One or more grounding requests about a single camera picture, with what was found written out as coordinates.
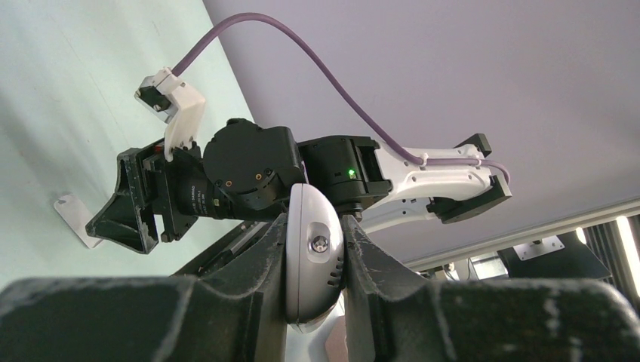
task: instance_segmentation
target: screw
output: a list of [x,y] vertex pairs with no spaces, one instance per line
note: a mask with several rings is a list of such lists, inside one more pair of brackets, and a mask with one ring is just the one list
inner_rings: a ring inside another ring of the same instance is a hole
[[324,236],[316,236],[311,242],[311,249],[317,253],[324,253],[329,248],[329,242]]

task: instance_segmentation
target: purple cable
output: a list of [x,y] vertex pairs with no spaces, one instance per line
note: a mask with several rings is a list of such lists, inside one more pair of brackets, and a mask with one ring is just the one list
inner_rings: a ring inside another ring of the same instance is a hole
[[[200,55],[200,53],[207,47],[207,45],[209,45],[209,43],[211,43],[215,38],[217,38],[225,29],[229,28],[233,24],[242,23],[243,21],[260,21],[261,23],[269,24],[270,26],[273,26],[276,29],[283,32],[284,34],[286,34],[286,36],[288,36],[291,40],[295,41],[295,43],[298,44],[298,46],[306,53],[306,55],[308,55],[311,58],[311,60],[313,60],[313,62],[318,66],[318,68],[320,68],[320,70],[325,75],[325,77],[327,77],[331,85],[334,86],[336,91],[342,96],[342,98],[347,102],[347,104],[351,106],[351,108],[355,111],[355,113],[357,113],[360,116],[360,118],[362,118],[369,125],[369,127],[371,127],[371,129],[373,129],[375,133],[377,133],[378,136],[380,136],[380,138],[382,138],[383,141],[386,142],[393,151],[395,151],[395,153],[397,153],[399,156],[401,156],[405,160],[411,162],[412,164],[422,165],[424,163],[424,160],[421,157],[412,155],[404,147],[400,146],[399,143],[397,143],[387,132],[385,132],[380,127],[380,125],[378,125],[371,118],[371,116],[368,115],[367,112],[365,112],[362,109],[362,107],[358,105],[356,101],[354,101],[353,98],[351,98],[351,96],[346,92],[346,90],[339,83],[336,77],[333,74],[331,74],[331,71],[329,71],[329,68],[327,68],[327,66],[322,62],[322,60],[320,60],[320,57],[318,57],[318,55],[313,51],[313,49],[311,49],[311,47],[307,43],[305,43],[304,40],[300,38],[300,36],[298,36],[293,30],[289,29],[285,24],[280,23],[279,21],[277,21],[276,19],[268,15],[258,14],[258,13],[240,13],[240,14],[232,15],[231,17],[227,17],[225,20],[222,20],[221,22],[216,24],[211,30],[209,30],[205,34],[205,36],[203,36],[197,43],[195,43],[195,45],[189,51],[189,53],[187,53],[184,56],[184,58],[180,62],[178,62],[178,64],[176,64],[176,66],[172,69],[173,74],[176,76],[180,76],[185,71],[185,69],[189,65],[191,65],[191,63],[193,63],[193,60],[195,60],[196,57],[198,57],[198,55]],[[446,165],[446,164],[473,165],[477,163],[478,163],[478,160],[474,158],[469,158],[469,159],[465,159],[465,158],[432,159],[430,158],[427,160],[427,164],[440,164],[440,165]],[[498,168],[504,173],[505,180],[507,180],[507,182],[509,181],[509,172],[506,170],[506,168],[502,164],[498,164],[497,162],[493,162],[489,160],[483,160],[482,163],[489,167]]]
[[[478,159],[477,158],[427,158],[426,165],[427,166],[453,166],[458,164],[465,164],[469,166],[477,166]],[[511,180],[511,175],[509,174],[509,170],[506,167],[493,160],[482,160],[481,166],[486,167],[494,167],[498,170],[502,171],[504,175],[504,180],[506,183],[509,183]]]

